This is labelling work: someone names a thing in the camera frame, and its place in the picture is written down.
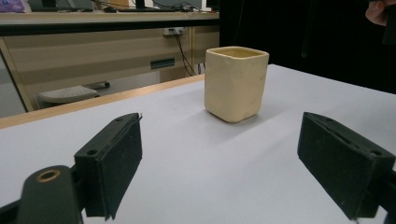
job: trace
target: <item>cable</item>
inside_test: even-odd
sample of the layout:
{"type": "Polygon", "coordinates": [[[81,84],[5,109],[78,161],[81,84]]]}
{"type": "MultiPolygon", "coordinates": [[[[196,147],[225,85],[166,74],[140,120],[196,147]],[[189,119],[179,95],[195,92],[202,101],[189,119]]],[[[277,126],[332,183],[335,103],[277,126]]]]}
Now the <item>cable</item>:
{"type": "Polygon", "coordinates": [[[192,5],[192,4],[188,3],[188,2],[181,2],[181,3],[178,3],[178,4],[174,4],[172,6],[162,5],[162,4],[159,4],[159,3],[155,2],[154,0],[152,1],[152,3],[154,3],[155,5],[160,6],[160,7],[168,7],[168,8],[172,8],[172,9],[175,9],[175,10],[180,10],[180,8],[183,7],[183,4],[184,4],[184,5],[190,6],[192,9],[197,9],[198,11],[202,11],[200,8],[195,7],[194,5],[192,5]]]}
{"type": "Polygon", "coordinates": [[[128,8],[136,8],[136,7],[131,7],[131,6],[125,6],[125,5],[120,5],[120,4],[116,4],[116,3],[107,3],[107,2],[102,2],[102,1],[99,1],[99,0],[90,0],[90,1],[92,1],[92,2],[94,2],[94,3],[98,3],[98,4],[100,4],[100,5],[102,5],[102,6],[105,6],[105,7],[113,7],[113,6],[117,6],[117,7],[128,7],[128,8]]]}
{"type": "Polygon", "coordinates": [[[308,55],[309,44],[312,36],[312,28],[314,27],[314,21],[317,11],[318,11],[318,1],[311,0],[311,4],[309,6],[308,22],[306,23],[306,27],[305,27],[303,48],[301,51],[301,56],[303,58],[306,58],[306,56],[308,55]]]}
{"type": "Polygon", "coordinates": [[[191,77],[192,77],[192,76],[196,76],[196,73],[195,73],[195,71],[194,71],[194,68],[191,66],[191,64],[190,64],[189,61],[187,60],[186,56],[184,55],[183,48],[181,47],[180,38],[179,38],[177,32],[175,31],[175,29],[170,29],[170,31],[172,31],[172,33],[174,33],[174,35],[175,35],[175,38],[176,38],[176,41],[177,41],[177,44],[178,44],[178,48],[180,49],[181,57],[182,57],[182,59],[183,59],[183,64],[184,64],[184,67],[186,68],[186,71],[189,73],[189,75],[190,75],[191,77]],[[190,67],[191,71],[194,73],[194,75],[189,71],[189,68],[187,67],[186,63],[189,65],[189,67],[190,67]]]}
{"type": "Polygon", "coordinates": [[[76,4],[73,2],[73,0],[67,0],[67,3],[70,7],[76,7],[76,4]]]}
{"type": "Polygon", "coordinates": [[[238,33],[239,33],[239,27],[241,26],[242,14],[244,11],[244,4],[245,4],[245,0],[242,0],[241,13],[239,14],[239,21],[238,21],[238,26],[236,27],[235,36],[233,38],[233,45],[236,44],[236,39],[237,39],[238,33]]]}

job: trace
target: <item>screw hole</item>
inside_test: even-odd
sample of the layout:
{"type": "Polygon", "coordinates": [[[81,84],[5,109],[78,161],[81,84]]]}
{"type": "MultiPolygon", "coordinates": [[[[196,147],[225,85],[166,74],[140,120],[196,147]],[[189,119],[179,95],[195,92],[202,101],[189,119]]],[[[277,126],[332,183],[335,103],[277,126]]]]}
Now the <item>screw hole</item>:
{"type": "Polygon", "coordinates": [[[36,180],[41,183],[49,182],[55,179],[56,177],[58,177],[60,174],[61,174],[60,170],[48,170],[38,175],[36,180]]]}
{"type": "Polygon", "coordinates": [[[370,153],[372,155],[374,155],[374,156],[380,156],[381,155],[381,153],[379,151],[375,151],[375,150],[370,151],[370,153]]]}
{"type": "Polygon", "coordinates": [[[89,155],[89,156],[92,156],[92,155],[94,155],[94,154],[96,154],[98,151],[97,150],[89,150],[88,152],[87,152],[87,155],[89,155]]]}

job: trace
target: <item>cup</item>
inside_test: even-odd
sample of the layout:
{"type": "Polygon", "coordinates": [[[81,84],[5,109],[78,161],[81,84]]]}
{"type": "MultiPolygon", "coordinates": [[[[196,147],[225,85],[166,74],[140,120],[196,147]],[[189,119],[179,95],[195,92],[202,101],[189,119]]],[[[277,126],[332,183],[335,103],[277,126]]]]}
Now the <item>cup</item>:
{"type": "Polygon", "coordinates": [[[205,108],[227,122],[239,122],[262,107],[269,53],[244,47],[208,49],[205,108]]]}

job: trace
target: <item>person's hand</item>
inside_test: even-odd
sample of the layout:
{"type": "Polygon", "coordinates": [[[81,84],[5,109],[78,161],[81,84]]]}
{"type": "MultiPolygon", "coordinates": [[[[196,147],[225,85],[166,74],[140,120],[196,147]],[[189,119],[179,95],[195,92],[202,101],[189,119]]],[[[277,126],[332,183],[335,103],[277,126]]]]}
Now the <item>person's hand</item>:
{"type": "Polygon", "coordinates": [[[387,25],[388,14],[385,7],[396,4],[396,0],[370,2],[366,10],[366,18],[377,25],[387,25]]]}

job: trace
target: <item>tabletop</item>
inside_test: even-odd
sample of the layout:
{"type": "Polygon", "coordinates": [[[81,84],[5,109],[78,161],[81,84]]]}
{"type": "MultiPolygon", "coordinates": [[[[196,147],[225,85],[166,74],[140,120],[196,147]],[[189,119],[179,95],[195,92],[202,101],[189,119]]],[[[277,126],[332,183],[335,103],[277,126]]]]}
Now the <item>tabletop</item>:
{"type": "MultiPolygon", "coordinates": [[[[204,80],[0,129],[0,206],[24,179],[74,154],[116,117],[141,113],[143,159],[109,223],[351,223],[299,160],[304,112],[395,154],[396,96],[270,64],[260,112],[238,123],[204,107],[204,80]]],[[[105,223],[85,217],[84,223],[105,223]]],[[[375,218],[359,223],[383,223],[375,218]]]]}

